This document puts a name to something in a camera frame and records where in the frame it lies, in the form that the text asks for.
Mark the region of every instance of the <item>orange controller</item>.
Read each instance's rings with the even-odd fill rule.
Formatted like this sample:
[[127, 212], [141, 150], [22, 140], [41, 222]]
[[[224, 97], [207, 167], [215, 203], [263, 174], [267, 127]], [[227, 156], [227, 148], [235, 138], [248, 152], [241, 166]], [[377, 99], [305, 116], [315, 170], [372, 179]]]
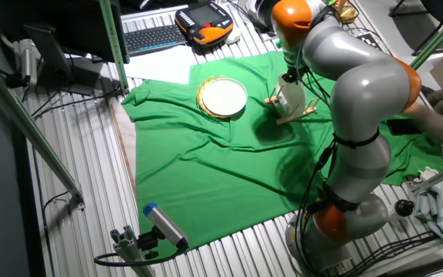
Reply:
[[234, 27], [230, 15], [213, 2], [202, 2], [178, 10], [175, 23], [188, 40], [200, 45], [219, 43]]

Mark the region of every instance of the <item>green cloth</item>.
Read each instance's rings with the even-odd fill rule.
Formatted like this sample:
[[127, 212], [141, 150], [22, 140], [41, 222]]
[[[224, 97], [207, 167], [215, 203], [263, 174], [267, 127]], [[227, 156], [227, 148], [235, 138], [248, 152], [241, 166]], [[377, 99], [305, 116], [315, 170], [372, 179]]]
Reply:
[[[322, 102], [299, 122], [275, 124], [278, 116], [264, 100], [286, 69], [280, 52], [223, 58], [192, 66], [188, 85], [145, 81], [132, 90], [122, 104], [136, 127], [142, 232], [152, 227], [141, 212], [149, 202], [165, 210], [192, 248], [297, 209], [333, 128]], [[198, 86], [213, 75], [236, 79], [247, 89], [247, 105], [239, 116], [218, 120], [198, 107]], [[334, 85], [323, 78], [319, 82], [328, 92]], [[381, 132], [393, 152], [386, 183], [400, 185], [404, 175], [415, 175], [426, 165], [443, 169], [437, 143], [423, 135], [392, 137], [384, 126]], [[322, 182], [317, 176], [313, 185]], [[160, 242], [161, 257], [174, 251]]]

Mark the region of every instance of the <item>green frame bar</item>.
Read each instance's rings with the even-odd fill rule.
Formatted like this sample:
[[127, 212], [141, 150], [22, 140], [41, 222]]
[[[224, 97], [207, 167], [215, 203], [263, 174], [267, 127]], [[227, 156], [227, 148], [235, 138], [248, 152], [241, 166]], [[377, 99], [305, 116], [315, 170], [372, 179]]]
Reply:
[[122, 61], [121, 46], [119, 45], [118, 34], [115, 31], [114, 17], [112, 15], [111, 2], [109, 0], [100, 0], [100, 8], [104, 15], [105, 27], [108, 32], [108, 40], [112, 47], [112, 54], [114, 55], [115, 66], [119, 74], [119, 81], [124, 92], [128, 89], [128, 80], [126, 79], [126, 71], [124, 70], [124, 62]]
[[67, 168], [62, 164], [61, 159], [49, 145], [45, 136], [35, 124], [34, 119], [23, 106], [20, 98], [9, 88], [0, 75], [0, 105], [9, 114], [20, 131], [35, 147], [40, 156], [48, 164], [49, 168], [55, 173], [62, 184], [69, 190], [78, 204], [79, 209], [85, 207], [83, 193], [78, 183], [72, 178]]
[[443, 29], [428, 43], [428, 45], [420, 52], [420, 55], [410, 64], [410, 66], [417, 70], [430, 57], [430, 55], [437, 50], [438, 46], [443, 43]]
[[439, 172], [438, 174], [432, 176], [430, 179], [422, 182], [419, 185], [416, 185], [411, 192], [413, 193], [419, 193], [426, 189], [431, 188], [434, 185], [437, 185], [439, 182], [443, 181], [443, 172]]

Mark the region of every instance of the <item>white plate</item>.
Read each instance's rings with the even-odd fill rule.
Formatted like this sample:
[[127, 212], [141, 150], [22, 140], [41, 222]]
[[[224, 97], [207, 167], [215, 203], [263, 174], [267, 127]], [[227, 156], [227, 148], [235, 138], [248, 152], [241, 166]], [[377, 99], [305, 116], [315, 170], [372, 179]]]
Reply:
[[219, 78], [210, 82], [202, 93], [205, 107], [216, 115], [234, 115], [247, 102], [244, 86], [231, 78]]

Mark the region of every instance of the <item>person's arm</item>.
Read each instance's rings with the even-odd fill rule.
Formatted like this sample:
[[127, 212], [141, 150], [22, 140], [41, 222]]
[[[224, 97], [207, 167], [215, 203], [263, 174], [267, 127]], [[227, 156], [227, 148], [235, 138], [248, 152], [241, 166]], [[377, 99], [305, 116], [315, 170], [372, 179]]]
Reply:
[[426, 109], [415, 103], [405, 111], [413, 118], [413, 122], [420, 131], [429, 134], [443, 144], [443, 115]]

